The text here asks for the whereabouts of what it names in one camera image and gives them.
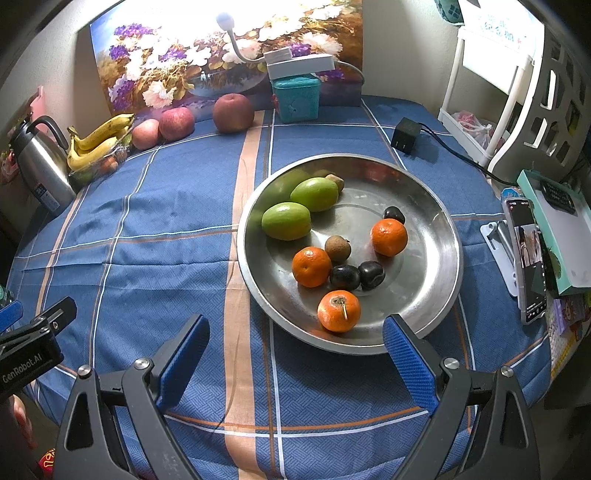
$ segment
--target wall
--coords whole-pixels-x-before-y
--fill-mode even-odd
[[[108,118],[90,30],[84,27],[115,3],[73,0],[33,39],[0,89],[0,131],[37,85],[45,86],[47,112],[64,131],[75,125],[86,135]],[[439,17],[433,0],[364,0],[363,29],[363,92],[413,100],[436,115],[452,68],[457,27]],[[500,116],[503,94],[471,72],[460,74],[456,92],[452,109]],[[22,207],[23,188],[19,181],[0,187],[0,210],[20,231],[37,204],[31,199]]]

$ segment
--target blue tablecloth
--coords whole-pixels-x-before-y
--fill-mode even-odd
[[[404,100],[321,108],[309,124],[283,125],[272,111],[257,112],[255,126],[236,135],[199,122],[190,138],[137,155],[83,189],[59,218],[38,212],[8,287],[27,320],[66,295],[78,317],[59,336],[63,365],[29,393],[60,421],[79,365],[125,369],[203,313],[211,340],[168,419],[204,479],[389,479],[426,420],[390,358],[337,355],[290,336],[252,301],[236,262],[238,219],[256,185],[295,160],[347,152],[407,168],[456,221],[463,283],[428,336],[435,349],[473,369],[511,365],[529,404],[536,402],[550,383],[546,326],[520,323],[479,232],[502,217],[501,205],[480,172],[429,136],[421,134],[416,155],[391,149],[385,136],[403,116],[462,150],[424,107]],[[459,461],[474,418],[471,407],[447,468]],[[121,420],[130,454],[149,477],[129,417]]]

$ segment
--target phone screen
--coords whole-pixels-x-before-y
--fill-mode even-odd
[[[535,319],[546,309],[546,279],[538,229],[527,200],[507,201],[519,247],[516,261],[521,262],[525,290],[526,321]]]

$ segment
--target orange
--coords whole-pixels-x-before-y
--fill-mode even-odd
[[[393,218],[385,218],[371,229],[371,242],[374,250],[386,257],[398,255],[408,243],[404,225]]]
[[[318,305],[318,319],[322,326],[331,332],[348,332],[360,318],[359,300],[346,290],[327,293]]]
[[[331,269],[328,253],[317,247],[303,248],[291,261],[295,281],[308,288],[320,287],[328,279]]]

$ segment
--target teal container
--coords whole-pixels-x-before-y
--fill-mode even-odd
[[[320,79],[301,75],[272,80],[275,110],[286,124],[318,118]]]

